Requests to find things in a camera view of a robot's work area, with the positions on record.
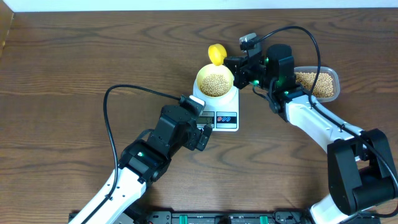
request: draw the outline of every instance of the plastic container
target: plastic container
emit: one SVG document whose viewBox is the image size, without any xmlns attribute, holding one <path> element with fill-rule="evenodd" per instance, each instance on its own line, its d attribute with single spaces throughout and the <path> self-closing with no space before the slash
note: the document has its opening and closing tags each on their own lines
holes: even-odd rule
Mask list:
<svg viewBox="0 0 398 224">
<path fill-rule="evenodd" d="M 294 72 L 317 72 L 317 66 L 304 66 L 304 67 L 295 67 Z M 333 96 L 328 98 L 317 98 L 317 100 L 322 102 L 331 102 L 337 98 L 340 94 L 340 83 L 338 81 L 337 73 L 328 67 L 321 67 L 320 73 L 327 73 L 331 76 L 331 83 L 333 85 Z"/>
</svg>

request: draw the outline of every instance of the soybeans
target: soybeans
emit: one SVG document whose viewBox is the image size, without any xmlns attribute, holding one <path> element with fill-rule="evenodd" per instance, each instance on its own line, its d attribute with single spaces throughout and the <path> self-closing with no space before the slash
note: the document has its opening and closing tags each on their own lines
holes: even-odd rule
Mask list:
<svg viewBox="0 0 398 224">
<path fill-rule="evenodd" d="M 315 72 L 295 72 L 296 81 L 301 83 L 304 88 L 310 90 L 315 79 Z M 327 73 L 319 73 L 317 84 L 312 94 L 317 98 L 328 98 L 334 95 L 333 79 Z"/>
<path fill-rule="evenodd" d="M 224 75 L 210 74 L 205 77 L 200 85 L 200 90 L 208 96 L 222 96 L 229 91 L 231 86 Z"/>
</svg>

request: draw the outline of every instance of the yellow bowl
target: yellow bowl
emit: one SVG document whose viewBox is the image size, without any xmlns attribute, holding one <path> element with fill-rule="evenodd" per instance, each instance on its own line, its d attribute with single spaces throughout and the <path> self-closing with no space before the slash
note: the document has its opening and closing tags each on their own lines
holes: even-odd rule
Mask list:
<svg viewBox="0 0 398 224">
<path fill-rule="evenodd" d="M 199 70 L 199 72 L 198 72 L 198 75 L 197 75 L 197 86 L 198 86 L 198 89 L 200 91 L 201 91 L 200 87 L 201 87 L 201 84 L 202 84 L 203 80 L 208 75 L 211 75 L 211 74 L 223 75 L 225 80 L 228 81 L 228 87 L 229 88 L 228 88 L 228 91 L 226 92 L 226 94 L 232 89 L 232 86 L 233 86 L 233 83 L 234 83 L 234 76 L 232 75 L 231 71 L 227 67 L 225 67 L 224 65 L 216 66 L 215 64 L 209 64 L 209 65 L 206 65 L 203 68 L 201 68 L 201 70 Z"/>
</svg>

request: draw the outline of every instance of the wooden table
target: wooden table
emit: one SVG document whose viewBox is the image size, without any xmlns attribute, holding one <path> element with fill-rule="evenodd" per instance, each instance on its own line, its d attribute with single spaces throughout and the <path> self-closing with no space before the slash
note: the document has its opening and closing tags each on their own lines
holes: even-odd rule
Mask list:
<svg viewBox="0 0 398 224">
<path fill-rule="evenodd" d="M 209 63 L 209 45 L 241 55 L 239 37 L 287 25 L 313 32 L 322 65 L 339 75 L 340 97 L 325 106 L 363 129 L 384 131 L 398 164 L 397 15 L 398 9 L 17 13 L 0 62 L 0 223 L 65 223 L 97 193 L 113 169 L 102 114 L 109 86 L 189 95 Z M 266 46 L 275 43 L 292 46 L 297 66 L 316 64 L 300 31 L 277 34 Z M 182 148 L 144 205 L 264 211 L 305 208 L 328 193 L 323 150 L 250 88 L 240 97 L 240 130 L 213 133 L 204 152 Z M 138 90 L 111 94 L 118 152 L 153 128 L 171 103 Z"/>
</svg>

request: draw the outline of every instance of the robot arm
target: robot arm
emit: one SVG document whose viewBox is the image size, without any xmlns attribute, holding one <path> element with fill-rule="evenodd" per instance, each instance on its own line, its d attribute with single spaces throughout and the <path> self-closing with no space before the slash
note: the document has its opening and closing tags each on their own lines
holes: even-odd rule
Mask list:
<svg viewBox="0 0 398 224">
<path fill-rule="evenodd" d="M 101 190 L 70 223 L 80 224 L 85 220 L 86 223 L 113 223 L 153 182 L 159 180 L 167 171 L 171 157 L 182 146 L 203 151 L 210 138 L 211 127 L 205 126 L 201 131 L 196 120 L 204 107 L 205 102 L 194 96 L 182 96 L 179 106 L 164 106 L 147 141 L 137 139 L 123 150 L 118 165 L 118 184 L 111 198 L 86 220 L 109 193 L 114 170 Z"/>
<path fill-rule="evenodd" d="M 267 90 L 264 98 L 270 109 L 305 131 L 327 153 L 330 195 L 310 209 L 316 224 L 340 223 L 358 212 L 398 197 L 393 181 L 397 172 L 384 133 L 378 129 L 363 131 L 344 122 L 319 104 L 314 96 L 311 96 L 311 104 L 308 91 L 296 83 L 294 58 L 288 45 L 273 45 L 263 56 L 260 39 L 255 34 L 240 38 L 240 42 L 247 56 L 224 59 L 224 65 L 234 74 L 234 85 L 242 89 L 252 83 Z M 361 139 L 340 129 L 336 123 L 343 124 Z M 384 158 L 392 172 L 363 141 Z M 358 160 L 369 161 L 369 166 L 358 170 Z"/>
</svg>

